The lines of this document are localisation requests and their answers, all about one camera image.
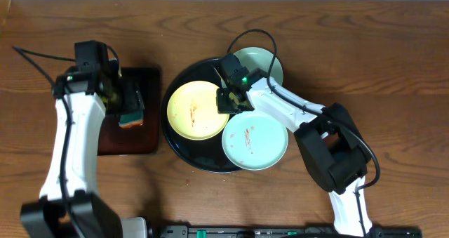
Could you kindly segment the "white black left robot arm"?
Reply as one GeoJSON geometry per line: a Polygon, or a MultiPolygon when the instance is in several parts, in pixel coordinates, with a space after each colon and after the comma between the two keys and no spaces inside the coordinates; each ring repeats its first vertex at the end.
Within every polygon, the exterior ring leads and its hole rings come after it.
{"type": "Polygon", "coordinates": [[[48,175],[20,220],[30,237],[148,237],[143,217],[122,219],[99,196],[97,156],[105,101],[121,84],[119,62],[84,62],[52,85],[57,131],[48,175]]]}

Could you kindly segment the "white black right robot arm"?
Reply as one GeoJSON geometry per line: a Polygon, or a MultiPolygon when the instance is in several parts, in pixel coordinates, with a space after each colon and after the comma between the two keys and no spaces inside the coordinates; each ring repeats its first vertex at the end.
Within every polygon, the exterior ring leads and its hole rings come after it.
{"type": "Polygon", "coordinates": [[[347,109],[309,102],[263,70],[220,68],[217,74],[224,84],[217,92],[218,111],[262,112],[293,132],[307,172],[330,196],[337,233],[368,237],[373,224],[364,190],[379,180],[380,165],[347,109]]]}

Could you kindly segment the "green orange sponge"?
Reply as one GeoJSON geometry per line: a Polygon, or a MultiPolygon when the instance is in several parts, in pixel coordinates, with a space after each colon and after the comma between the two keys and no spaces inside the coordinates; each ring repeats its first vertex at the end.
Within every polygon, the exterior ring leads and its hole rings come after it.
{"type": "Polygon", "coordinates": [[[119,120],[121,128],[132,128],[143,125],[144,113],[142,110],[122,114],[119,120]]]}

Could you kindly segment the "yellow plate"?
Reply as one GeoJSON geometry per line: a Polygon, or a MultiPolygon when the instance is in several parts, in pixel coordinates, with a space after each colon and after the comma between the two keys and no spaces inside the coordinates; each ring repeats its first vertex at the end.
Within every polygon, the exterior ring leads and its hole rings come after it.
{"type": "Polygon", "coordinates": [[[191,81],[175,90],[166,114],[177,134],[189,140],[207,140],[223,130],[229,115],[217,112],[218,89],[209,81],[191,81]]]}

